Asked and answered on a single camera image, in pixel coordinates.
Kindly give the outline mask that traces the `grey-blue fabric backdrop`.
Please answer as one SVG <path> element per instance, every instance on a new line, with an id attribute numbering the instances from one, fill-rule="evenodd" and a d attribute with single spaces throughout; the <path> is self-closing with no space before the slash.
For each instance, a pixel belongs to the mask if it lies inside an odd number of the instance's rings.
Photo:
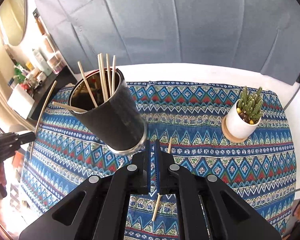
<path id="1" fill-rule="evenodd" d="M 245 69 L 293 84 L 300 73 L 297 0 L 35 0 L 70 69 L 197 63 Z"/>

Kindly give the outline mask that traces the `black cylindrical utensil holder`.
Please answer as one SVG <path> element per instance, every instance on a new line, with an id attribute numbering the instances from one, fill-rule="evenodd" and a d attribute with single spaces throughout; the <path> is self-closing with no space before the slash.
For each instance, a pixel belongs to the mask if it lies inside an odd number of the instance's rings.
<path id="1" fill-rule="evenodd" d="M 71 111 L 98 140 L 107 145 L 116 155 L 130 155 L 138 152 L 147 139 L 147 124 L 138 112 L 122 72 L 115 73 L 115 92 L 107 101 L 103 100 L 100 74 L 96 70 L 87 75 L 87 81 L 97 107 L 86 90 L 84 80 L 75 84 L 68 98 L 68 105 L 85 110 Z"/>

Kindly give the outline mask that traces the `black side shelf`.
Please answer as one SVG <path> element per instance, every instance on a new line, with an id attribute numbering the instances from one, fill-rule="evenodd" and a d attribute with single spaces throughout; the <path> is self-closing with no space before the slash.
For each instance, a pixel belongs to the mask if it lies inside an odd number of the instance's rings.
<path id="1" fill-rule="evenodd" d="M 57 94 L 57 92 L 61 88 L 65 87 L 69 83 L 77 83 L 75 76 L 72 74 L 72 72 L 70 72 L 70 69 L 68 67 L 64 67 L 58 74 L 52 73 L 50 76 L 47 77 L 44 83 L 35 90 L 35 93 L 33 95 L 34 104 L 30 110 L 27 120 L 38 120 L 40 111 L 42 110 L 45 99 L 54 81 L 57 81 L 57 84 L 54 87 L 48 102 L 51 101 L 51 99 Z"/>

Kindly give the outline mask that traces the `oval wall mirror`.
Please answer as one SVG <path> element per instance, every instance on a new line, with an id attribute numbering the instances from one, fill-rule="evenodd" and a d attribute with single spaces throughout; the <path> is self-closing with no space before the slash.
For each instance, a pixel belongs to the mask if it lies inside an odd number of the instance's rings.
<path id="1" fill-rule="evenodd" d="M 27 0 L 4 0 L 0 6 L 1 32 L 4 43 L 18 46 L 27 28 Z"/>

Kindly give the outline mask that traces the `white box on shelf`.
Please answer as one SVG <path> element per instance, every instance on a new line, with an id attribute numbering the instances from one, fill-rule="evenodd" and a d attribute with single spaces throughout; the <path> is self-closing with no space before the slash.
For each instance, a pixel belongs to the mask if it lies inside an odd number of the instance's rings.
<path id="1" fill-rule="evenodd" d="M 22 118 L 27 119 L 34 105 L 34 99 L 17 84 L 9 97 L 7 104 Z"/>

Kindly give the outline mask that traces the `pink lidded jar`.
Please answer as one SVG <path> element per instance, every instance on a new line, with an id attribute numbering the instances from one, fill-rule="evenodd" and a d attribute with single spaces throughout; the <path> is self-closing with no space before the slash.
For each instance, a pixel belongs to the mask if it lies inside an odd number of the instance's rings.
<path id="1" fill-rule="evenodd" d="M 47 61 L 47 64 L 51 67 L 55 74 L 59 74 L 66 66 L 66 62 L 59 51 L 51 55 Z"/>

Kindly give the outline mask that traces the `wooden chopstick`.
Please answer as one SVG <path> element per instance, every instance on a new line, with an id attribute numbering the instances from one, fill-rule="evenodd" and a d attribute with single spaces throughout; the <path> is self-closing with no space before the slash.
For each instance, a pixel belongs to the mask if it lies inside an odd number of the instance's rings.
<path id="1" fill-rule="evenodd" d="M 111 75 L 111 96 L 115 92 L 115 74 L 116 73 L 116 56 L 113 56 L 112 75 Z"/>
<path id="2" fill-rule="evenodd" d="M 109 54 L 106 54 L 106 66 L 107 66 L 107 78 L 108 78 L 108 88 L 109 88 L 109 95 L 111 96 L 112 93 L 112 82 L 111 82 L 111 70 L 110 70 L 110 62 L 109 62 Z"/>
<path id="3" fill-rule="evenodd" d="M 80 70 L 80 72 L 81 72 L 82 79 L 83 79 L 83 81 L 84 81 L 84 83 L 85 83 L 85 85 L 86 85 L 86 88 L 87 88 L 87 90 L 88 90 L 88 93 L 89 93 L 89 95 L 90 95 L 90 98 L 91 98 L 91 100 L 92 100 L 92 102 L 93 102 L 95 108 L 97 108 L 98 105 L 97 105 L 97 103 L 96 103 L 96 100 L 95 100 L 95 98 L 94 98 L 94 96 L 93 96 L 93 93 L 92 93 L 92 91 L 91 91 L 91 88 L 90 88 L 90 86 L 89 86 L 89 83 L 88 83 L 88 81 L 87 81 L 87 78 L 86 78 L 86 76 L 85 76 L 85 73 L 84 73 L 84 71 L 83 71 L 81 62 L 78 61 L 77 64 L 78 64 L 79 70 Z"/>
<path id="4" fill-rule="evenodd" d="M 167 153 L 171 152 L 171 147 L 172 147 L 172 137 L 170 137 Z M 159 209 L 160 199 L 161 199 L 161 195 L 159 194 L 159 188 L 157 188 L 157 201 L 156 201 L 153 216 L 152 216 L 152 222 L 154 222 L 155 219 L 156 219 L 157 212 L 158 212 L 158 209 Z"/>
<path id="5" fill-rule="evenodd" d="M 84 110 L 84 109 L 81 109 L 81 108 L 77 108 L 77 107 L 73 107 L 73 106 L 69 106 L 67 104 L 58 103 L 58 102 L 55 102 L 55 101 L 53 101 L 52 104 L 54 106 L 61 107 L 61 108 L 67 109 L 69 111 L 74 111 L 74 112 L 77 112 L 77 113 L 85 113 L 85 112 L 87 112 L 87 110 Z"/>
<path id="6" fill-rule="evenodd" d="M 107 91 L 107 85 L 106 85 L 106 77 L 104 73 L 104 65 L 103 65 L 103 57 L 102 53 L 98 54 L 98 66 L 99 66 L 99 72 L 100 72 L 100 80 L 101 80 L 101 86 L 102 86 L 102 94 L 104 102 L 108 100 L 108 91 Z"/>
<path id="7" fill-rule="evenodd" d="M 36 128 L 35 128 L 35 130 L 34 130 L 34 135 L 35 135 L 35 136 L 37 135 L 37 132 L 38 132 L 38 129 L 39 129 L 39 126 L 40 126 L 40 122 L 41 122 L 41 120 L 42 120 L 43 113 L 44 113 L 44 111 L 45 111 L 45 108 L 46 108 L 46 106 L 47 106 L 47 104 L 48 104 L 48 102 L 49 102 L 49 100 L 50 100 L 50 97 L 51 97 L 51 95 L 52 95 L 52 93 L 53 93 L 53 90 L 54 90 L 54 88 L 55 88 L 56 85 L 57 85 L 57 80 L 55 80 L 55 81 L 53 82 L 53 84 L 52 84 L 52 86 L 51 86 L 51 88 L 50 88 L 50 90 L 49 90 L 49 92 L 48 92 L 48 95 L 47 95 L 47 97 L 46 97 L 46 99 L 45 99 L 45 101 L 44 101 L 44 104 L 43 104 L 43 106 L 42 106 L 42 109 L 41 109 L 41 111 L 40 111 L 40 115 L 39 115 L 39 118 L 38 118 L 38 121 L 37 121 L 37 124 L 36 124 Z M 31 160 L 31 158 L 32 158 L 33 149 L 34 149 L 34 141 L 32 142 L 32 145 L 31 145 L 31 150 L 30 150 L 29 160 Z"/>

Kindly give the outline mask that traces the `white potted cactus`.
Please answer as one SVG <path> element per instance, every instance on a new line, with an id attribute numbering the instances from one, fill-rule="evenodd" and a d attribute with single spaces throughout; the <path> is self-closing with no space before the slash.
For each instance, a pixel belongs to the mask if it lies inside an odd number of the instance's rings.
<path id="1" fill-rule="evenodd" d="M 243 87 L 238 100 L 226 115 L 226 126 L 229 132 L 237 138 L 249 137 L 259 125 L 262 116 L 262 87 L 255 92 L 249 92 Z"/>

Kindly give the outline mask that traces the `wooden chopstick in holder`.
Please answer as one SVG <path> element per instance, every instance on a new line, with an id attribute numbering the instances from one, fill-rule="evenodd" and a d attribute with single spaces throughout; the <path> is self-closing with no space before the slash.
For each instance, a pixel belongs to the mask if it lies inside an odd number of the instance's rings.
<path id="1" fill-rule="evenodd" d="M 77 113 L 85 113 L 85 112 L 87 112 L 87 110 L 84 110 L 84 109 L 81 109 L 81 108 L 77 108 L 77 107 L 73 107 L 73 106 L 69 106 L 67 104 L 58 103 L 58 102 L 55 102 L 55 101 L 53 101 L 52 104 L 54 106 L 61 107 L 61 108 L 67 109 L 69 111 L 74 111 L 74 112 L 77 112 Z"/>
<path id="2" fill-rule="evenodd" d="M 100 80 L 101 80 L 101 86 L 102 86 L 102 94 L 104 102 L 108 100 L 108 91 L 107 91 L 107 85 L 106 85 L 106 77 L 104 73 L 104 65 L 103 65 L 103 57 L 102 53 L 98 54 L 98 66 L 99 66 L 99 72 L 100 72 Z"/>
<path id="3" fill-rule="evenodd" d="M 115 74 L 116 73 L 116 56 L 113 56 L 112 75 L 111 75 L 111 96 L 115 92 Z"/>
<path id="4" fill-rule="evenodd" d="M 88 83 L 88 81 L 87 81 L 87 78 L 86 78 L 86 76 L 85 76 L 85 73 L 84 73 L 84 71 L 83 71 L 81 62 L 78 61 L 77 64 L 78 64 L 79 70 L 80 70 L 80 72 L 81 72 L 82 79 L 83 79 L 83 81 L 84 81 L 84 83 L 85 83 L 85 85 L 86 85 L 86 88 L 87 88 L 87 90 L 88 90 L 88 93 L 89 93 L 89 95 L 90 95 L 90 98 L 91 98 L 91 100 L 92 100 L 92 102 L 93 102 L 95 108 L 97 108 L 98 105 L 97 105 L 97 103 L 96 103 L 96 100 L 95 100 L 95 98 L 94 98 L 94 96 L 93 96 L 93 93 L 92 93 L 92 91 L 91 91 L 91 88 L 90 88 L 90 86 L 89 86 L 89 83 Z"/>
<path id="5" fill-rule="evenodd" d="M 110 70 L 110 62 L 109 62 L 109 54 L 106 54 L 106 66 L 107 66 L 107 78 L 108 78 L 108 88 L 109 88 L 109 95 L 111 96 L 112 93 L 112 82 L 111 82 L 111 70 Z"/>

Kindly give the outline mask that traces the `round wooden coaster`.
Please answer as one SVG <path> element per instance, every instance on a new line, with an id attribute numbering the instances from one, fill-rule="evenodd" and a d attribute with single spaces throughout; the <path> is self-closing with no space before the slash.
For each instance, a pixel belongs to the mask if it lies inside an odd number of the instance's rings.
<path id="1" fill-rule="evenodd" d="M 237 138 L 237 137 L 234 137 L 228 130 L 227 126 L 226 126 L 226 116 L 223 117 L 222 119 L 222 124 L 221 124 L 221 128 L 222 128 L 222 132 L 224 134 L 224 136 L 226 137 L 226 139 L 228 139 L 230 142 L 233 142 L 233 143 L 242 143 L 244 142 L 245 140 L 247 140 L 247 137 L 246 138 Z"/>

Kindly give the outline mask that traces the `wooden hairbrush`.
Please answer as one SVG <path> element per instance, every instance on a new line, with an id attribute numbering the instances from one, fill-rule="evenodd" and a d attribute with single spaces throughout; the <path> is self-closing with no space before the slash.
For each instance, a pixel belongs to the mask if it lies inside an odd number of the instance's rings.
<path id="1" fill-rule="evenodd" d="M 56 51 L 55 51 L 49 37 L 47 36 L 47 32 L 45 31 L 44 26 L 43 26 L 43 24 L 40 20 L 40 16 L 39 16 L 39 13 L 38 13 L 37 9 L 35 9 L 33 11 L 33 16 L 34 16 L 34 19 L 36 20 L 37 27 L 38 27 L 41 35 L 42 35 L 43 44 L 46 48 L 46 51 L 48 53 L 55 53 Z"/>

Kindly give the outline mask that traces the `blue patterned tablecloth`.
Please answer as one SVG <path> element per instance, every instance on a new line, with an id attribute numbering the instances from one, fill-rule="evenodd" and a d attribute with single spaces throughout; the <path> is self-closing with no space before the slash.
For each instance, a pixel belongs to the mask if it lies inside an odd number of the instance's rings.
<path id="1" fill-rule="evenodd" d="M 235 144 L 226 139 L 221 123 L 241 87 L 178 81 L 130 82 L 128 87 L 151 142 L 159 140 L 161 149 L 191 173 L 219 177 L 279 233 L 285 232 L 295 195 L 296 156 L 275 93 L 261 93 L 260 124 Z M 41 215 L 89 176 L 110 176 L 130 161 L 111 153 L 69 111 L 48 105 L 26 153 L 20 186 Z"/>

